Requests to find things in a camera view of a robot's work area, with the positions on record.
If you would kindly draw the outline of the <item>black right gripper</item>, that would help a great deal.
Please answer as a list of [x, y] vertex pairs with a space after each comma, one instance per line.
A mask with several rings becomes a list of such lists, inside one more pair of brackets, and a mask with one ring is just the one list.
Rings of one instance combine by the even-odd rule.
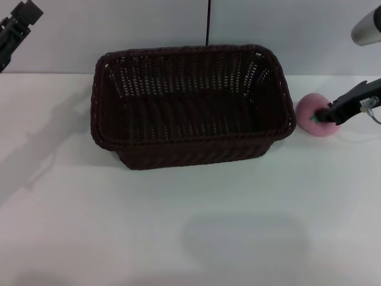
[[319, 109], [312, 116], [316, 123], [336, 123], [342, 125], [350, 118], [360, 114], [367, 101], [374, 103], [372, 108], [380, 107], [380, 79], [368, 83], [366, 80], [334, 100], [329, 109]]

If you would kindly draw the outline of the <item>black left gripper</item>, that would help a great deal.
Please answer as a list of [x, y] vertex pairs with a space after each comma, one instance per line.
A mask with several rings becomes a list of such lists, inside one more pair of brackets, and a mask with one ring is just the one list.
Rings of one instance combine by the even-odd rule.
[[1, 72], [9, 65], [12, 54], [30, 33], [43, 11], [32, 1], [19, 2], [11, 11], [11, 17], [1, 21]]

